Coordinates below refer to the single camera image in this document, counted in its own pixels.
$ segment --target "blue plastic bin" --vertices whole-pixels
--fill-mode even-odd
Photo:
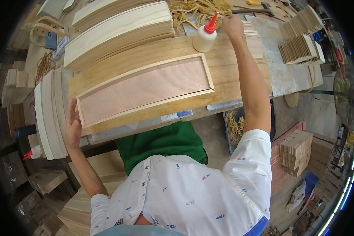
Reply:
[[[313,188],[317,185],[319,182],[319,178],[312,174],[312,172],[308,172],[307,176],[305,177],[305,196],[310,197]]]

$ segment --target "hammer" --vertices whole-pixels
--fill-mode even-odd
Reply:
[[[270,4],[261,2],[262,6],[264,9],[239,9],[239,10],[232,10],[232,14],[237,14],[237,13],[267,13],[268,16],[274,17],[274,13],[271,11]]]

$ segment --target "round wooden disc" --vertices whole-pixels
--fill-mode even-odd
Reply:
[[[285,98],[285,102],[289,107],[293,108],[297,106],[297,102],[299,101],[299,93],[291,93],[284,95],[283,97]]]

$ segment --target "pink wood veneer panel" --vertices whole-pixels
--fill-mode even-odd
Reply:
[[[81,99],[85,124],[154,102],[210,89],[200,57],[129,75]]]

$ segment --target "blue sleeve trim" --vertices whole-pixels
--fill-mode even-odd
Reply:
[[[244,236],[259,236],[262,233],[262,231],[266,228],[268,223],[269,220],[263,216],[260,219],[260,221],[250,231],[244,234]]]

